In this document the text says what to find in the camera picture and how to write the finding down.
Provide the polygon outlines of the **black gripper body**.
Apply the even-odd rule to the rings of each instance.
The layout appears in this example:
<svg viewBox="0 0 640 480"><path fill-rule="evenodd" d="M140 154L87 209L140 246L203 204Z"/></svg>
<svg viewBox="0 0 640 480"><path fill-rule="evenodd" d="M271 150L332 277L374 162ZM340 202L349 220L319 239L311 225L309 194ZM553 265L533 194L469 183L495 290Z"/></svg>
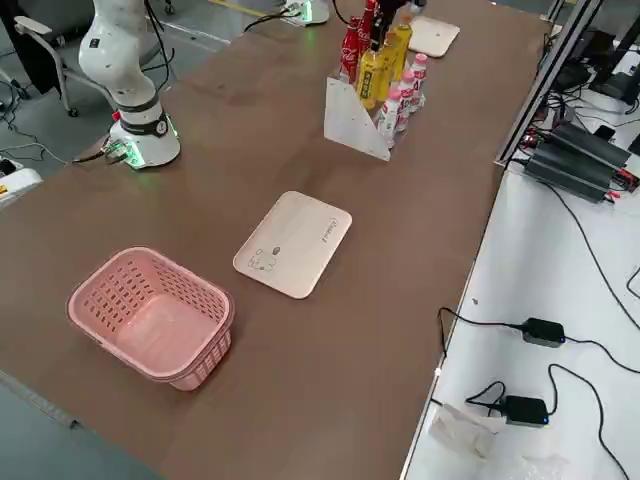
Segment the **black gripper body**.
<svg viewBox="0 0 640 480"><path fill-rule="evenodd" d="M403 0L378 0L377 5L376 18L381 19L383 23L390 24L396 12L403 6Z"/></svg>

